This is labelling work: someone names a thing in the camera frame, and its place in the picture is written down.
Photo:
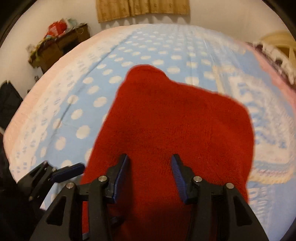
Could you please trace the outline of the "red knitted garment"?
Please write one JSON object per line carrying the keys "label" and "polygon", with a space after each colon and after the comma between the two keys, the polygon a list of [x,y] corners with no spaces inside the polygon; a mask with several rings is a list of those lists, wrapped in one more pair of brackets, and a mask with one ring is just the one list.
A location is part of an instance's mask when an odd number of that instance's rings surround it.
{"label": "red knitted garment", "polygon": [[118,200],[115,240],[184,240],[190,210],[177,190],[171,157],[206,181],[233,183],[244,198],[253,160],[249,113],[231,98],[171,81],[150,65],[130,69],[118,89],[82,177],[90,183],[130,158]]}

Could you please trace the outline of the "blue polka dot bedspread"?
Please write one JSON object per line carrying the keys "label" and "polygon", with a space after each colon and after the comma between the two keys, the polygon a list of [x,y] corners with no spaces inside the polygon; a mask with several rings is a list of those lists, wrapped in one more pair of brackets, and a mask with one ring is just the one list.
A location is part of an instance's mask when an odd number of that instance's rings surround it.
{"label": "blue polka dot bedspread", "polygon": [[4,133],[15,180],[44,160],[55,167],[88,162],[119,85],[138,64],[248,108],[255,132],[250,206],[268,238],[280,240],[295,219],[295,93],[250,45],[197,26],[116,27],[62,57],[27,94]]}

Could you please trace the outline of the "black folding chair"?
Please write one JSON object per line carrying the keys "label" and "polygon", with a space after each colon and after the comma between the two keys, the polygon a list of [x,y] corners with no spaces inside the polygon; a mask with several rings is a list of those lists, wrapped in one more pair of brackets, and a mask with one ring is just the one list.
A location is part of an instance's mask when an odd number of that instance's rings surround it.
{"label": "black folding chair", "polygon": [[23,99],[10,81],[4,81],[1,84],[0,98],[0,126],[5,130],[20,107]]}

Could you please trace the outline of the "dark wooden desk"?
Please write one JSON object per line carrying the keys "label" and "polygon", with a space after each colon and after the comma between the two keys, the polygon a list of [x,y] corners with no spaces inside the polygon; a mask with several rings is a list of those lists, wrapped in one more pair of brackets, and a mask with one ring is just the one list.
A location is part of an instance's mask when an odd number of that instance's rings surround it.
{"label": "dark wooden desk", "polygon": [[30,53],[28,62],[33,68],[41,68],[44,74],[61,57],[89,38],[88,24],[81,23],[77,27],[67,30],[60,37],[48,37],[44,39]]}

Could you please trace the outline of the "red items on desk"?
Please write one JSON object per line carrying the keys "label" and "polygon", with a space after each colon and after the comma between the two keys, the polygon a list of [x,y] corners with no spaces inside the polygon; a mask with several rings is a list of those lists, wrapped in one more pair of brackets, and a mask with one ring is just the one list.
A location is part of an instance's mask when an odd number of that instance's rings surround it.
{"label": "red items on desk", "polygon": [[67,30],[67,24],[64,19],[52,23],[48,27],[47,36],[58,37]]}

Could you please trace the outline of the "beige curtain left window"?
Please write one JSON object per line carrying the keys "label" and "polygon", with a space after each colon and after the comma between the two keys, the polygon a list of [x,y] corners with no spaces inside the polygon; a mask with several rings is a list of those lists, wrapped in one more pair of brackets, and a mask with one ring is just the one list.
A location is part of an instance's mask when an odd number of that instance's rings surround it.
{"label": "beige curtain left window", "polygon": [[99,23],[145,14],[188,15],[190,4],[186,0],[97,0]]}

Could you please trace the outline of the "cream wooden headboard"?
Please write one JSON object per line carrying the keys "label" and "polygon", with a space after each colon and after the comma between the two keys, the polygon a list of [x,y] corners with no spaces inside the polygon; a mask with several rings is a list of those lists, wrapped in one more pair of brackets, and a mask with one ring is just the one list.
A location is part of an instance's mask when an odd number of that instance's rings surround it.
{"label": "cream wooden headboard", "polygon": [[281,51],[295,67],[295,39],[288,31],[276,31],[260,38]]}

